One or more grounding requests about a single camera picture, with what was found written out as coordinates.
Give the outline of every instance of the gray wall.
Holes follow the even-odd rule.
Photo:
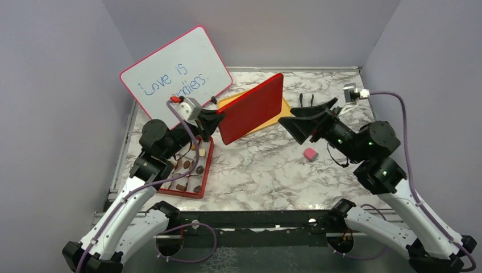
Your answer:
[[[362,70],[407,104],[415,184],[454,229],[482,242],[482,1],[402,0]],[[372,97],[401,136],[396,99]],[[399,148],[398,162],[404,155]],[[475,257],[482,261],[482,251]]]
[[[102,208],[132,63],[100,0],[0,9],[0,272],[67,272],[61,250]]]
[[[228,66],[362,66],[398,0],[103,0],[134,60],[198,24]]]

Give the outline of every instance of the wire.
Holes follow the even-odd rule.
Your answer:
[[[378,212],[378,214],[381,216],[381,218],[383,218],[383,220],[387,220],[385,218],[385,216],[382,214],[382,212],[375,208],[374,206],[370,205],[370,204],[363,204],[360,206],[360,208],[363,208],[364,206],[369,206],[370,208],[374,209],[376,212]],[[385,246],[378,254],[376,254],[375,256],[372,256],[372,257],[358,257],[358,256],[353,256],[353,255],[350,255],[350,254],[346,254],[346,253],[341,253],[341,252],[338,252],[336,251],[330,244],[328,244],[328,247],[331,248],[331,250],[333,250],[334,253],[338,254],[338,255],[341,255],[343,256],[344,258],[348,258],[348,259],[352,259],[352,260],[375,260],[383,255],[385,255],[387,252],[388,252],[388,246]]]
[[[404,122],[404,152],[405,152],[405,161],[407,165],[407,172],[408,172],[408,184],[410,187],[410,192],[412,193],[413,198],[417,202],[420,209],[424,212],[424,214],[430,219],[430,221],[447,237],[447,239],[453,243],[458,249],[460,249],[470,260],[472,266],[469,268],[462,269],[461,272],[470,272],[477,268],[477,264],[475,263],[475,259],[473,256],[463,247],[461,244],[454,241],[454,238],[448,233],[447,230],[443,228],[443,226],[435,219],[435,217],[430,213],[430,211],[424,206],[420,197],[418,197],[417,191],[415,190],[415,184],[413,181],[413,174],[412,174],[412,165],[410,164],[410,156],[408,153],[408,133],[407,133],[407,117],[406,117],[406,109],[405,109],[405,102],[404,99],[395,92],[389,91],[382,91],[382,92],[371,92],[370,96],[373,95],[390,95],[396,97],[400,101],[400,105],[402,106],[402,116]]]
[[[180,226],[176,226],[172,229],[168,229],[168,230],[165,230],[164,232],[162,232],[161,234],[165,234],[165,233],[169,233],[171,231],[174,231],[174,230],[177,230],[177,229],[182,229],[187,227],[187,226],[204,226],[206,227],[207,229],[209,229],[209,231],[213,234],[213,238],[214,238],[214,244],[213,244],[213,248],[211,249],[211,251],[209,251],[209,253],[201,258],[201,259],[197,259],[197,260],[182,260],[182,259],[176,259],[176,258],[171,258],[170,256],[164,256],[163,254],[161,254],[161,251],[159,250],[159,247],[157,246],[157,243],[156,243],[156,250],[157,250],[157,257],[163,257],[164,259],[166,259],[166,261],[170,261],[170,260],[173,260],[175,262],[180,262],[180,263],[200,263],[200,262],[203,262],[209,258],[211,258],[211,256],[214,254],[214,252],[216,251],[216,246],[218,244],[218,238],[216,237],[216,232],[214,231],[214,229],[212,227],[210,227],[209,225],[207,224],[203,224],[203,223],[189,223],[189,224],[184,224],[184,225],[180,225]]]
[[[336,159],[334,159],[333,156],[331,155],[330,146],[331,146],[330,142],[326,142],[326,150],[328,151],[328,154],[330,155],[331,159],[332,159],[338,166],[340,166],[340,167],[343,167],[343,168],[348,167],[348,166],[350,165],[350,164],[348,163],[348,158],[347,158],[346,163],[344,163],[344,164],[339,163],[339,162],[338,162]]]
[[[185,152],[179,159],[176,159],[176,155],[174,155],[174,160],[178,161],[178,160],[181,160],[184,156],[186,156],[189,151],[191,150],[191,147],[193,147],[193,142],[191,141],[191,143],[189,144],[189,147],[188,147],[188,150],[187,152]]]
[[[133,189],[131,192],[129,192],[128,194],[126,194],[126,196],[124,196],[123,200],[124,202],[119,202],[115,207],[114,209],[112,210],[112,212],[107,216],[107,218],[105,219],[104,223],[99,227],[97,233],[95,234],[95,236],[90,240],[91,242],[89,243],[89,245],[87,245],[87,248],[85,249],[84,253],[82,253],[82,256],[80,257],[79,261],[78,261],[78,264],[77,264],[77,268],[76,268],[76,273],[81,273],[81,269],[82,269],[82,265],[84,264],[84,261],[85,261],[85,258],[87,257],[87,253],[89,253],[89,251],[92,249],[92,247],[94,246],[94,244],[92,244],[92,242],[97,242],[99,237],[101,236],[102,232],[106,229],[107,225],[110,223],[110,221],[114,218],[114,216],[116,216],[117,214],[117,211],[121,209],[122,205],[124,205],[127,200],[132,197],[133,195],[135,195],[136,193],[142,191],[143,189],[146,189],[146,188],[149,188],[149,187],[152,187],[152,186],[156,186],[156,185],[160,185],[160,184],[163,184],[163,183],[166,183],[166,182],[170,182],[170,181],[174,181],[174,180],[177,180],[177,179],[180,179],[182,177],[185,177],[187,176],[188,174],[192,173],[196,166],[197,166],[197,163],[199,162],[199,145],[196,141],[196,137],[194,136],[193,132],[191,131],[191,129],[189,128],[188,124],[184,121],[184,119],[179,115],[179,113],[177,113],[174,108],[172,107],[171,105],[172,101],[167,101],[166,102],[166,105],[167,107],[169,108],[169,110],[176,116],[176,118],[181,122],[182,126],[184,127],[184,129],[188,132],[188,135],[191,137],[191,140],[193,141],[194,143],[194,146],[196,147],[196,157],[195,157],[195,162],[194,164],[192,164],[191,166],[191,169],[189,169],[187,172],[183,173],[182,175],[178,176],[178,177],[173,177],[173,178],[168,178],[168,179],[164,179],[164,180],[160,180],[160,181],[156,181],[156,182],[153,182],[153,183],[148,183],[146,185],[142,185],[136,189]]]

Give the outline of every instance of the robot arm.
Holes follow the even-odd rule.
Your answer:
[[[119,195],[86,236],[79,242],[67,243],[62,250],[72,271],[119,273],[123,263],[150,238],[166,230],[169,224],[177,224],[178,210],[160,202],[148,211],[144,222],[127,230],[142,206],[161,187],[159,181],[167,179],[174,169],[168,159],[192,141],[184,126],[188,126],[194,136],[207,141],[224,114],[201,109],[201,105],[190,98],[172,100],[178,103],[174,108],[177,115],[187,123],[171,130],[158,119],[144,125],[139,140],[142,151]]]
[[[357,89],[354,85],[345,86],[344,91],[347,101],[369,96],[366,89]],[[295,117],[280,118],[279,123],[299,144],[310,137],[311,142],[323,138],[343,153],[351,163],[360,163],[354,171],[358,181],[397,212],[412,229],[416,240],[412,241],[413,236],[410,232],[395,232],[397,227],[390,223],[382,224],[383,220],[374,219],[376,217],[372,217],[371,220],[363,218],[365,214],[357,208],[345,206],[347,209],[344,213],[335,215],[343,217],[346,226],[393,247],[402,256],[409,258],[411,266],[418,272],[431,272],[433,269],[439,270],[438,272],[460,272],[463,267],[460,257],[465,253],[459,250],[456,244],[471,253],[476,246],[475,240],[455,232],[423,203],[431,216],[453,237],[453,240],[449,240],[422,211],[414,198],[414,195],[419,195],[410,188],[406,173],[389,157],[400,145],[390,124],[375,121],[355,133],[339,119],[340,113],[346,111],[339,107],[331,109],[336,101],[334,98],[318,106],[292,108],[291,113]]]

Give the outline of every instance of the pink whiteboard frame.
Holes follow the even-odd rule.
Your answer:
[[[213,41],[211,40],[211,37],[207,34],[206,29],[205,29],[203,26],[201,26],[201,25],[195,26],[194,28],[192,28],[192,29],[189,30],[188,32],[186,32],[186,33],[182,34],[181,36],[179,36],[179,37],[175,38],[174,40],[172,40],[170,43],[168,43],[168,44],[166,44],[165,46],[159,48],[158,50],[154,51],[153,53],[147,55],[147,56],[144,57],[142,60],[140,60],[140,61],[138,61],[137,63],[131,65],[130,67],[124,69],[124,70],[119,74],[119,79],[120,79],[120,81],[124,84],[124,86],[127,88],[127,90],[129,90],[129,92],[132,94],[132,96],[134,97],[134,99],[137,101],[137,103],[140,105],[140,107],[142,108],[142,110],[144,110],[144,112],[147,114],[147,116],[148,116],[150,119],[152,119],[151,115],[149,115],[149,113],[146,111],[146,109],[144,108],[144,106],[143,106],[142,104],[140,104],[140,102],[139,102],[139,100],[137,99],[137,97],[133,94],[133,92],[131,91],[131,89],[129,89],[129,87],[126,85],[126,83],[122,80],[122,74],[123,74],[125,71],[127,71],[127,70],[131,69],[132,67],[136,66],[137,64],[139,64],[141,61],[149,58],[149,57],[152,56],[153,54],[155,54],[155,53],[157,53],[158,51],[162,50],[162,49],[165,48],[166,46],[174,43],[175,41],[177,41],[177,40],[179,40],[179,39],[181,39],[183,36],[185,36],[186,34],[190,33],[191,31],[195,30],[195,29],[198,28],[198,27],[202,28],[202,29],[204,30],[204,32],[206,33],[207,38],[209,39],[209,42],[211,42],[211,44],[213,45],[213,48],[214,48],[214,50],[216,51],[216,54],[218,54],[218,57],[219,57],[219,59],[221,60],[221,63],[224,65],[224,67],[225,67],[225,69],[226,69],[226,72],[227,72],[227,74],[229,75],[229,78],[231,78],[231,83],[230,83],[226,88],[224,88],[224,89],[221,90],[219,93],[217,93],[217,94],[215,95],[215,97],[219,96],[219,94],[221,94],[221,93],[223,93],[224,91],[226,91],[226,89],[228,89],[228,88],[232,85],[232,76],[231,76],[231,74],[229,73],[229,71],[227,70],[226,65],[225,65],[225,62],[223,61],[223,59],[221,59],[221,56],[219,55],[218,50],[217,50],[216,47],[214,46]],[[205,105],[208,104],[209,102],[210,102],[210,101],[204,102],[202,106],[205,106]]]

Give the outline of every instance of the white marble tabletop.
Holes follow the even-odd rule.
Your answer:
[[[268,79],[275,72],[231,72],[231,88],[218,99],[249,90]],[[344,102],[343,85],[355,82],[363,86],[358,71],[348,72],[286,72],[283,96],[291,107],[299,107],[299,95],[304,95],[304,105],[314,94],[314,105],[338,97]],[[341,117],[355,131],[373,121],[368,101]],[[207,109],[217,107],[209,103]],[[127,151],[127,160],[117,187],[125,183],[134,160],[139,155],[139,138],[148,121],[142,109],[135,117],[134,129]],[[336,165],[326,151],[326,142],[306,141],[299,145],[279,124],[244,136],[225,146],[219,131],[213,134],[214,151],[206,191],[203,199],[156,194],[144,206],[149,208],[161,200],[180,210],[287,210],[330,209],[340,198],[359,205],[370,203],[382,206],[383,202],[371,195],[352,174],[355,165],[342,168]],[[303,151],[313,148],[318,158],[310,163]],[[341,153],[332,150],[334,158],[344,160]]]

